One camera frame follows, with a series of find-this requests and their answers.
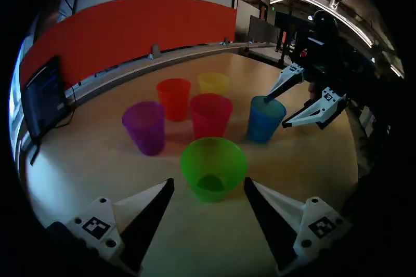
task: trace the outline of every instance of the orange plastic cup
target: orange plastic cup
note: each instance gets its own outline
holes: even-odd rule
[[[166,119],[183,121],[188,112],[191,83],[185,79],[167,79],[156,87],[159,101],[165,108]]]

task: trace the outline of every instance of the red wall panel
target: red wall panel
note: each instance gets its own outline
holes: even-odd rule
[[[202,0],[115,0],[86,8],[43,34],[20,66],[20,84],[59,55],[70,84],[161,50],[234,40],[237,11]]]

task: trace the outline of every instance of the wooden table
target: wooden table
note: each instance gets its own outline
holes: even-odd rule
[[[158,100],[158,82],[186,78],[193,96],[199,93],[198,74],[212,70],[230,77],[227,97],[234,111],[224,137],[244,151],[248,176],[299,201],[316,195],[340,208],[358,179],[346,113],[325,130],[315,124],[280,127],[267,145],[247,141],[250,100],[265,95],[280,70],[224,53],[122,84],[80,106],[69,126],[48,133],[34,166],[27,164],[29,196],[40,221],[45,226],[65,222],[99,196],[118,201],[173,177],[175,193],[142,263],[143,276],[275,275],[275,261],[243,185],[227,200],[209,204],[199,202],[186,184],[179,159],[193,140],[190,118],[166,122],[166,147],[156,157],[143,156],[121,124],[129,106]],[[288,115],[309,98],[307,86],[297,85],[279,97]]]

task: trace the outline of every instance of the computer screen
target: computer screen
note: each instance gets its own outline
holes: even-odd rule
[[[59,58],[51,58],[31,77],[22,90],[22,106],[34,143],[65,118],[70,108],[59,71]]]

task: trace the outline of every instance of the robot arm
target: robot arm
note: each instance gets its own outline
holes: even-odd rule
[[[275,85],[267,95],[266,101],[278,97],[294,85],[304,80],[305,69],[293,63],[284,68]],[[337,94],[330,87],[322,91],[317,101],[308,100],[305,106],[282,122],[284,128],[316,123],[319,128],[328,126],[346,107],[346,94]]]
[[[321,198],[302,203],[248,177],[244,191],[275,258],[278,276],[314,261],[352,227]]]
[[[129,274],[140,275],[141,262],[173,192],[173,178],[169,178],[115,203],[99,197],[65,225],[55,222],[47,231],[62,232],[66,227],[90,252]]]

